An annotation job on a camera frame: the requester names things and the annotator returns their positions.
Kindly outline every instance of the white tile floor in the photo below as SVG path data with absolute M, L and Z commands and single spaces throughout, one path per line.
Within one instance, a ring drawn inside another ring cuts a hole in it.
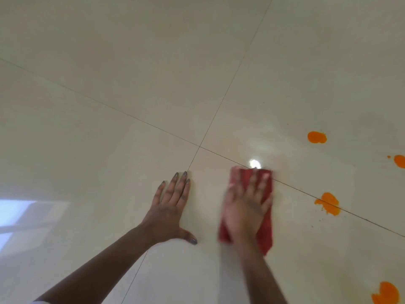
M 188 169 L 199 244 L 153 247 L 105 303 L 247 303 L 216 231 L 252 158 L 280 181 L 266 260 L 290 303 L 372 303 L 381 281 L 404 296 L 405 168 L 387 158 L 405 155 L 404 29 L 405 0 L 0 0 L 0 304 Z

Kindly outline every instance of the orange stain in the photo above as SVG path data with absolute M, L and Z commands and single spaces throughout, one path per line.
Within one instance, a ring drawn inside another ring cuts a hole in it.
M 331 193 L 326 192 L 322 194 L 322 199 L 317 199 L 315 204 L 322 205 L 327 214 L 330 213 L 337 216 L 340 213 L 340 209 L 337 207 L 339 206 L 339 201 Z
M 398 304 L 400 297 L 396 286 L 390 282 L 381 282 L 378 294 L 372 294 L 374 304 Z
M 325 143 L 327 141 L 327 135 L 317 131 L 311 131 L 308 133 L 308 141 L 311 143 Z
M 403 155 L 396 155 L 394 157 L 394 162 L 401 168 L 405 168 L 405 157 Z

